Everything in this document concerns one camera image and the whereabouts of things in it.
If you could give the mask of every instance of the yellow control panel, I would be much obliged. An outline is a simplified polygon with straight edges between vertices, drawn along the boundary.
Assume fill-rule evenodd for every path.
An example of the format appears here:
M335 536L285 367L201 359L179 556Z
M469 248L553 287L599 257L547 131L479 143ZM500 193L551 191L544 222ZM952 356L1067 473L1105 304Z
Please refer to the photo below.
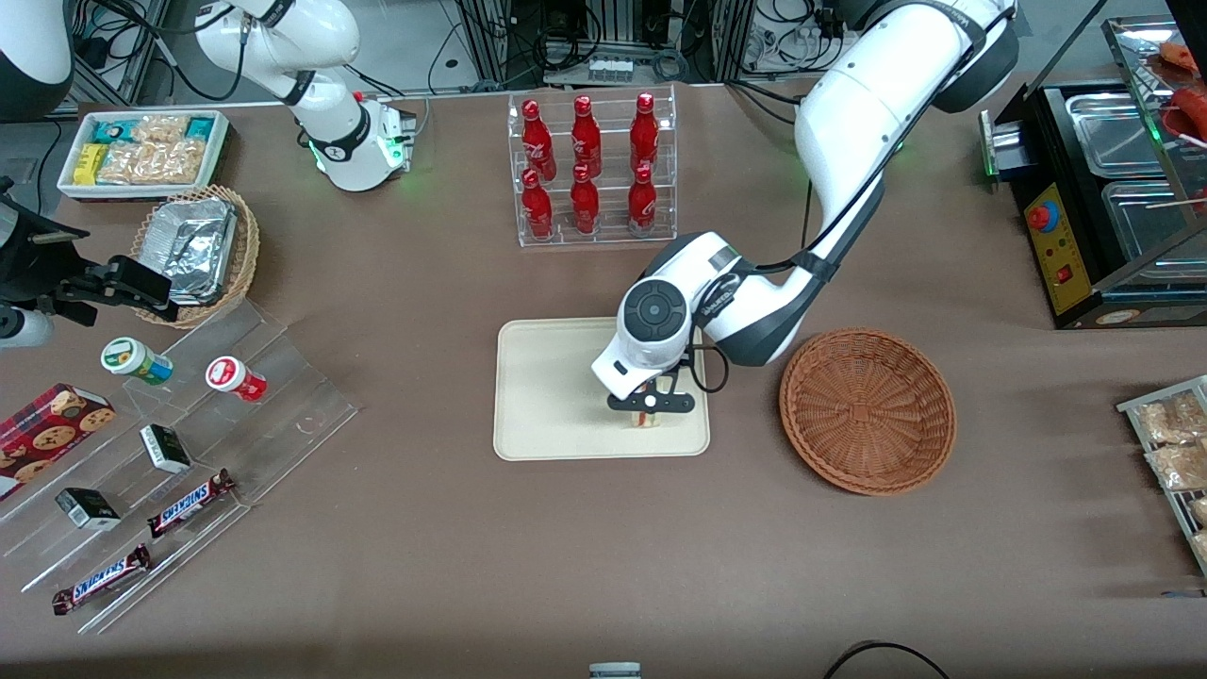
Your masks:
M1027 206L1024 217L1048 287L1048 298L1056 312L1062 314L1089 297L1092 288L1055 183Z

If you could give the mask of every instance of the beige tray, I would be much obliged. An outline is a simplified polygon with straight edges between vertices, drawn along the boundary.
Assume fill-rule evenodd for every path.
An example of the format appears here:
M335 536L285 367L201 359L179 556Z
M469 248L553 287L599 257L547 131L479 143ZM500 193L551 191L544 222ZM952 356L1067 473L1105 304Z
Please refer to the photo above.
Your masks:
M498 330L495 453L505 461L698 456L709 447L707 396L684 371L688 415L661 414L639 429L607 408L591 362L607 346L616 317L513 320ZM700 380L704 380L702 358Z

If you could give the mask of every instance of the snickers bar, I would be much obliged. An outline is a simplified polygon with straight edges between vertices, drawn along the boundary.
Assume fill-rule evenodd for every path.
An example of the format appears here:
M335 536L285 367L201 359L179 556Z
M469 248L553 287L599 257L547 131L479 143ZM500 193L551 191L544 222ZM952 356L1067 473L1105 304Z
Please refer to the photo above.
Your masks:
M231 488L234 488L234 481L231 480L231 475L227 474L226 469L218 472L208 479L205 484L198 486L196 491L163 510L159 516L148 519L147 525L151 526L151 538L159 538L176 526L188 521L193 515L202 511L202 508L212 503L218 496Z
M54 601L51 602L51 605L54 608L54 615L66 615L72 609L83 605L83 602L88 597L107 590L118 580L122 580L127 575L136 573L140 569L151 570L151 554L147 551L147 546L139 545L134 548L134 551L130 552L129 556L113 563L113 566L110 566L105 570L101 570L70 590L60 590L56 593Z

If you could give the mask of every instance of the cookie box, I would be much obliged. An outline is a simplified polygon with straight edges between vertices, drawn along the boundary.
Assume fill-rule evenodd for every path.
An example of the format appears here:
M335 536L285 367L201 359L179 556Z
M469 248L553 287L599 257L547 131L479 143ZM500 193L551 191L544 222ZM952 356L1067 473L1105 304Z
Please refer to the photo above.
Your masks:
M188 116L192 118L211 118L212 127L208 130L205 141L205 153L202 157L202 166L197 172L197 180L192 183L142 183L142 185L97 185L76 183L75 169L80 162L80 154L94 141L98 125L116 123L124 119L139 118L144 115L169 115ZM68 152L66 162L59 172L58 187L64 195L76 200L88 201L129 201L129 200L158 200L167 195L175 195L186 191L204 188L210 185L218 168L223 146L227 139L229 122L215 109L140 109L124 111L103 111L88 113L80 121L80 129L71 142L71 151Z
M115 417L112 405L105 399L69 385L56 385L0 422L0 501Z

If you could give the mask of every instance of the sausage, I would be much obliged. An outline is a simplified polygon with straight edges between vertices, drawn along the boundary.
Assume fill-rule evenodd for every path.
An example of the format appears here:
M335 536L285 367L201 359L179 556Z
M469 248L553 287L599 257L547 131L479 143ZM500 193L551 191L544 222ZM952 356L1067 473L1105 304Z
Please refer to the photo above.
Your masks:
M1191 72L1199 72L1199 64L1195 63L1195 55L1190 53L1190 49L1185 45L1162 42L1160 49L1161 59L1165 63L1180 66Z
M1197 128L1195 136L1207 137L1207 89L1197 84L1183 87L1173 93L1170 103L1182 110Z

